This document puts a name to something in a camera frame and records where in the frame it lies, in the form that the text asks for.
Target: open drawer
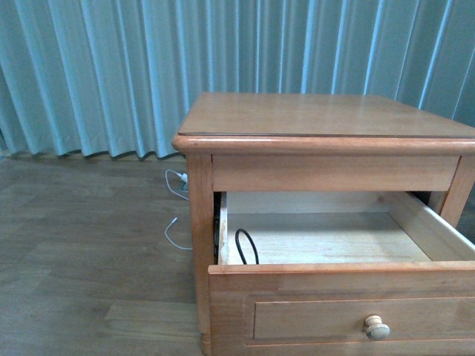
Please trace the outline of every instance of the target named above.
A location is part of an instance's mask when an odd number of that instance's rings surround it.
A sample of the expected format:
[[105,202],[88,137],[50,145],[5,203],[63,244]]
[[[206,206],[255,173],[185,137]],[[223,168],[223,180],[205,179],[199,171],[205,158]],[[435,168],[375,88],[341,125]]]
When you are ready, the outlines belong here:
[[[243,266],[235,232],[249,265]],[[474,355],[475,247],[404,192],[222,194],[212,354]],[[363,332],[377,315],[382,341]]]

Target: drawer front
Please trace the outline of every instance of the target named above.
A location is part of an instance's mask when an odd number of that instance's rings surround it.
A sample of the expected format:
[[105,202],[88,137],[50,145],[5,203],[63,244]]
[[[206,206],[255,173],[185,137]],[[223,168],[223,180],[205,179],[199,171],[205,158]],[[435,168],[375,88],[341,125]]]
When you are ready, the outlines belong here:
[[258,301],[253,340],[279,343],[368,341],[364,321],[378,315],[385,340],[475,338],[475,298]]
[[[472,355],[468,262],[210,266],[212,354]],[[377,314],[383,341],[362,332]]]

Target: tabletop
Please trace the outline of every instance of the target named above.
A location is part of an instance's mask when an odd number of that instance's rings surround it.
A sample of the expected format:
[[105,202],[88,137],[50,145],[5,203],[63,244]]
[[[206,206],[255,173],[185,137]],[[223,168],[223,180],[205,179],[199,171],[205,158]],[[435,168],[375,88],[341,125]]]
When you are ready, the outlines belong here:
[[178,135],[475,139],[475,128],[381,96],[202,93]]

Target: curtain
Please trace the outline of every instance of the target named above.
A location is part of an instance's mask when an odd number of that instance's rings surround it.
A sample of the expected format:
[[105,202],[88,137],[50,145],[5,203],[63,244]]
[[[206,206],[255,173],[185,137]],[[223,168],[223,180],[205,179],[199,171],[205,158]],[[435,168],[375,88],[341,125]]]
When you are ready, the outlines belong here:
[[1,0],[0,146],[166,156],[202,91],[374,94],[475,126],[474,50],[473,0]]

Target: wooden nightstand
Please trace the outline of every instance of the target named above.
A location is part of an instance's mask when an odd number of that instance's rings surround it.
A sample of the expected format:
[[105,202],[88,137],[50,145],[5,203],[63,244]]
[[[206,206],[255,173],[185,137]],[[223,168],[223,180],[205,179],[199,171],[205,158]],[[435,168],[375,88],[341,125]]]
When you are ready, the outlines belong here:
[[[206,355],[474,353],[475,247],[453,226],[475,128],[377,96],[204,93],[174,146]],[[240,227],[263,264],[233,257]]]

